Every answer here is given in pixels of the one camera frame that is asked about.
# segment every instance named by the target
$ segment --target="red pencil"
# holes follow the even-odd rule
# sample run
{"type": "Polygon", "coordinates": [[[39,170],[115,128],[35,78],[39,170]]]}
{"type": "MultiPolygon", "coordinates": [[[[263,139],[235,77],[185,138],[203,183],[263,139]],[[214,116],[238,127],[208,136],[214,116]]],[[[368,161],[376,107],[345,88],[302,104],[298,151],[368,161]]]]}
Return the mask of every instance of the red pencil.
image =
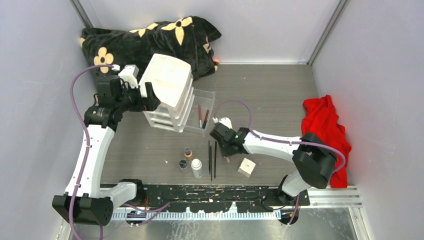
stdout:
{"type": "Polygon", "coordinates": [[[198,108],[199,108],[199,124],[200,124],[200,128],[202,128],[202,107],[200,107],[199,105],[198,108]]]}

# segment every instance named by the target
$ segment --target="floral blanket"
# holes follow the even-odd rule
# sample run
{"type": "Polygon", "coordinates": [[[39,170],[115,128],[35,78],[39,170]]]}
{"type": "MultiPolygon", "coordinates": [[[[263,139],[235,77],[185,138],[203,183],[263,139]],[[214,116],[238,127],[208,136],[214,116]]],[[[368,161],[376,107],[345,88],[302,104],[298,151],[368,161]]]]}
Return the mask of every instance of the floral blanket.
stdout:
{"type": "MultiPolygon", "coordinates": [[[[84,28],[80,44],[90,65],[135,64],[140,79],[153,54],[164,54],[181,59],[191,65],[193,78],[213,74],[218,69],[214,51],[209,42],[221,33],[207,20],[188,16],[176,22],[160,21],[131,31],[84,28]]],[[[117,74],[108,67],[95,70],[100,75],[117,74]]]]}

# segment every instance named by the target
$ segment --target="red cloth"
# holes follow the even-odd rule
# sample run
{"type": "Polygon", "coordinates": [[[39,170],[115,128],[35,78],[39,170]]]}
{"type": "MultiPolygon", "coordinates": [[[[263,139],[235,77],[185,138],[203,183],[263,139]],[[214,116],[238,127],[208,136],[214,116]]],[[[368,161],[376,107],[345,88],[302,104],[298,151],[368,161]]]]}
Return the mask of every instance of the red cloth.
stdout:
{"type": "MultiPolygon", "coordinates": [[[[346,167],[352,147],[346,140],[345,127],[337,124],[339,116],[336,114],[331,96],[306,99],[303,107],[306,110],[306,117],[302,122],[302,133],[309,132],[317,135],[326,145],[339,150],[346,157],[346,164],[332,175],[330,181],[333,188],[346,188],[348,186],[346,167]]],[[[342,158],[337,155],[335,168],[340,166],[342,161],[342,158]]]]}

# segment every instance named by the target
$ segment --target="gray wood surface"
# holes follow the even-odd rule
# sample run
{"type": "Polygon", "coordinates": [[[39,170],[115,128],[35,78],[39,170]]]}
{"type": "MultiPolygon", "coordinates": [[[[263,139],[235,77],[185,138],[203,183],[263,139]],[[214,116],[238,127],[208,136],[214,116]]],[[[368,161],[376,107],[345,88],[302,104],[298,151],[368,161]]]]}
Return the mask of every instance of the gray wood surface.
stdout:
{"type": "MultiPolygon", "coordinates": [[[[215,74],[195,81],[193,86],[215,91],[215,108],[227,99],[247,102],[253,113],[253,129],[287,137],[302,134],[303,101],[318,97],[308,65],[221,65],[215,74]]],[[[238,103],[224,105],[218,117],[229,117],[236,130],[248,126],[248,111],[238,103]]],[[[218,150],[216,178],[211,182],[208,140],[214,143],[209,135],[150,127],[143,113],[126,112],[108,149],[101,182],[136,178],[145,184],[278,185],[284,175],[295,170],[288,161],[259,154],[236,155],[227,163],[218,150]],[[202,161],[202,178],[194,178],[191,171],[180,171],[184,147],[192,149],[194,157],[202,161]],[[249,178],[237,172],[244,157],[256,163],[249,178]]]]}

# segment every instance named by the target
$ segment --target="white box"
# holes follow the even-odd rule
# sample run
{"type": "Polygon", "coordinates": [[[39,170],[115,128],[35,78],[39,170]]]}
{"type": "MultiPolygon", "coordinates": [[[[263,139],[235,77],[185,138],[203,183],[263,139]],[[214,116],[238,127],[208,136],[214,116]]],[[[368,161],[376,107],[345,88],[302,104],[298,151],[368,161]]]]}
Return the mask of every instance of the white box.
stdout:
{"type": "Polygon", "coordinates": [[[252,162],[251,160],[247,158],[244,158],[243,161],[241,162],[240,167],[238,168],[238,172],[249,178],[255,166],[256,166],[256,163],[252,162]]]}

